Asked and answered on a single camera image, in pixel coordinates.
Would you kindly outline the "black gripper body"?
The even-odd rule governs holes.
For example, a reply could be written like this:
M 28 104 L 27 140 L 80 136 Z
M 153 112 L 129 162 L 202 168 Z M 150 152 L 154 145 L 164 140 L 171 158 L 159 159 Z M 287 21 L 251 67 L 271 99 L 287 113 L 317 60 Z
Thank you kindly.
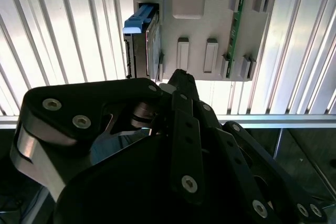
M 205 197 L 187 202 L 171 185 L 171 142 L 147 137 L 74 178 L 57 200 L 54 223 L 253 223 L 214 130 L 202 132 Z

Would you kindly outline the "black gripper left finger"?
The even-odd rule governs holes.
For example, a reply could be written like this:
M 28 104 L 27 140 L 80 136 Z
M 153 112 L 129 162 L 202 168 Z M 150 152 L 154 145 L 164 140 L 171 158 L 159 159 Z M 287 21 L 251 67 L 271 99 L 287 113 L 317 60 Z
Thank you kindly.
M 171 142 L 171 185 L 194 205 L 205 195 L 200 123 L 185 91 L 186 71 L 168 83 L 147 78 L 29 90 L 14 143 L 20 171 L 44 184 L 56 201 L 79 174 L 147 137 Z

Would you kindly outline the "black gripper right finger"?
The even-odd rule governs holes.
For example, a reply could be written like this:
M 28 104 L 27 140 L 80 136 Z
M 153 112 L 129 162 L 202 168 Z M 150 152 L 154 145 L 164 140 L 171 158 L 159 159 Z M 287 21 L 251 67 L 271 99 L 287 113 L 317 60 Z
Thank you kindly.
M 199 99 L 194 77 L 185 75 L 185 91 L 200 116 L 201 131 L 210 155 L 224 166 L 232 196 L 223 199 L 233 223 L 327 223 L 316 202 L 271 155 L 238 123 L 221 125 Z

